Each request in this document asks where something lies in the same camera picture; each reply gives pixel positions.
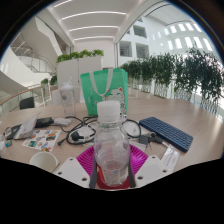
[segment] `bag handle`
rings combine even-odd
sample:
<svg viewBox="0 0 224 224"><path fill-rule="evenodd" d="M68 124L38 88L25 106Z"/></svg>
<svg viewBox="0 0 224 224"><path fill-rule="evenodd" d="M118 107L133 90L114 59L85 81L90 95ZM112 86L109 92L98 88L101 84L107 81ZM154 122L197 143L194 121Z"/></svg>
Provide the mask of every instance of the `bag handle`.
<svg viewBox="0 0 224 224"><path fill-rule="evenodd" d="M111 69L111 68L108 69L107 86L106 86L106 91L103 94L98 93L98 90L96 88L96 82L95 82L94 75L93 75L93 71L89 72L89 76L90 76L91 84L93 86L94 91L99 96L104 96L107 93L107 91L110 89L111 81L112 81L112 78L113 78L113 69Z"/></svg>

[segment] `magenta holder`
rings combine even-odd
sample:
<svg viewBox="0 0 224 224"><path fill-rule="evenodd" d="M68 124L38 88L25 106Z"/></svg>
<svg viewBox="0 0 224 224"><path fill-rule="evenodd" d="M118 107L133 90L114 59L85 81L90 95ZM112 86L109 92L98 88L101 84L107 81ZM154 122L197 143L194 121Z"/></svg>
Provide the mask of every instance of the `magenta holder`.
<svg viewBox="0 0 224 224"><path fill-rule="evenodd" d="M131 151L131 170L133 175L135 175L141 168L141 166L144 164L144 162L147 160L148 155L133 145L130 145L130 151ZM79 161L83 169L91 177L94 165L93 146L82 152L76 159Z"/></svg>

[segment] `white cup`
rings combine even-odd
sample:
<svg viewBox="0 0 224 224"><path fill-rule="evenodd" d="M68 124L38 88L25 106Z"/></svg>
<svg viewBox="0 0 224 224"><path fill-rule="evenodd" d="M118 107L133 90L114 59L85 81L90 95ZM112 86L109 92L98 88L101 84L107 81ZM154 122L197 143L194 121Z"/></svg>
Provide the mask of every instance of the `white cup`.
<svg viewBox="0 0 224 224"><path fill-rule="evenodd" d="M38 152L30 159L29 164L53 173L59 165L59 161L50 152Z"/></svg>

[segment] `bottle cap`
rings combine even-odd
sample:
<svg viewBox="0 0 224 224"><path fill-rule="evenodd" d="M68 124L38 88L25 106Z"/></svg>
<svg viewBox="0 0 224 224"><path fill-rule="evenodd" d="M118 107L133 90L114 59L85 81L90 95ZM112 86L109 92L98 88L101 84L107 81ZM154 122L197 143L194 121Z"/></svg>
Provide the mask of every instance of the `bottle cap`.
<svg viewBox="0 0 224 224"><path fill-rule="evenodd" d="M102 101L97 103L98 121L102 123L120 121L121 106L116 100Z"/></svg>
<svg viewBox="0 0 224 224"><path fill-rule="evenodd" d="M62 83L62 87L59 88L59 91L73 90L75 87L70 82Z"/></svg>

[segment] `green shopping bag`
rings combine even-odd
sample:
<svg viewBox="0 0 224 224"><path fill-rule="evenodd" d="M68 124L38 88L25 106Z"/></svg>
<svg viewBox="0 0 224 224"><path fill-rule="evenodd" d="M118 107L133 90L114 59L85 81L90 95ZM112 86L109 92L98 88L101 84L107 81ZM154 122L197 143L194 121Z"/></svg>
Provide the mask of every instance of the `green shopping bag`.
<svg viewBox="0 0 224 224"><path fill-rule="evenodd" d="M81 74L88 115L97 115L97 103L118 100L121 112L128 108L128 74L123 69L108 69Z"/></svg>

